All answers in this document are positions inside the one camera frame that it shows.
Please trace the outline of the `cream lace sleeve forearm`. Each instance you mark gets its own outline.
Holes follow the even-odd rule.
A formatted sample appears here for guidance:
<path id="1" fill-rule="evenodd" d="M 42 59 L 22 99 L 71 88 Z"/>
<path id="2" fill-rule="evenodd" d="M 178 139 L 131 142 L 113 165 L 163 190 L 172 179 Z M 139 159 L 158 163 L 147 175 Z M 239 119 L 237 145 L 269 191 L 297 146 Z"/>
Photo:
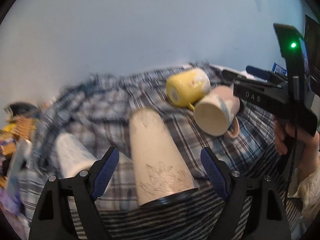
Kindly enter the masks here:
<path id="1" fill-rule="evenodd" d="M 315 161 L 307 162 L 303 168 L 296 168 L 288 196 L 299 198 L 302 203 L 302 222 L 309 227 L 319 212 L 319 152 Z"/>

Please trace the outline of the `person's right hand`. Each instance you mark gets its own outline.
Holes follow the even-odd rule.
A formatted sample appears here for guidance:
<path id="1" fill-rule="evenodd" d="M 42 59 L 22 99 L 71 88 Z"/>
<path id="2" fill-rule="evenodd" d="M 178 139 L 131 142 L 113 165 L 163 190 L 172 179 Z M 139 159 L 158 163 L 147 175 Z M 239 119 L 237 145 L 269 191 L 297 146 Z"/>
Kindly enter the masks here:
<path id="1" fill-rule="evenodd" d="M 284 142 L 287 135 L 297 141 L 296 152 L 298 155 L 295 157 L 295 162 L 298 168 L 298 180 L 303 181 L 319 167 L 319 133 L 316 131 L 315 135 L 311 136 L 304 129 L 295 128 L 292 124 L 286 124 L 285 128 L 282 128 L 275 116 L 273 120 L 276 150 L 279 155 L 285 155 L 289 152 Z"/>

